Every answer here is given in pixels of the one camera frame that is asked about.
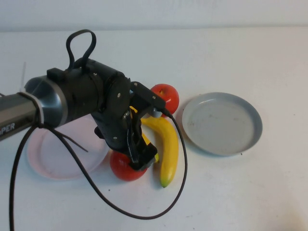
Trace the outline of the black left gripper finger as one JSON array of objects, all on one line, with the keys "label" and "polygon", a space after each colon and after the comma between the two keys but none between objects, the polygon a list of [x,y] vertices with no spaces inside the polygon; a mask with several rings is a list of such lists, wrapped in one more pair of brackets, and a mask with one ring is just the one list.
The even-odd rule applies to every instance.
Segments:
[{"label": "black left gripper finger", "polygon": [[130,162],[130,167],[135,171],[144,171],[154,163],[154,159],[151,160],[139,160],[139,162]]}]

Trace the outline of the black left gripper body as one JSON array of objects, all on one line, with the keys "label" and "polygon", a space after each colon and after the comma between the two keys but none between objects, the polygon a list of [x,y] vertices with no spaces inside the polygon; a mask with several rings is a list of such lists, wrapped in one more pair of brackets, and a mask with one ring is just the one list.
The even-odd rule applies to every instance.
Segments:
[{"label": "black left gripper body", "polygon": [[141,118],[152,115],[152,109],[139,109],[137,112],[127,110],[121,116],[111,115],[108,112],[94,112],[93,118],[103,139],[114,151],[127,156],[130,162],[154,159],[157,148],[147,144],[142,137]]}]

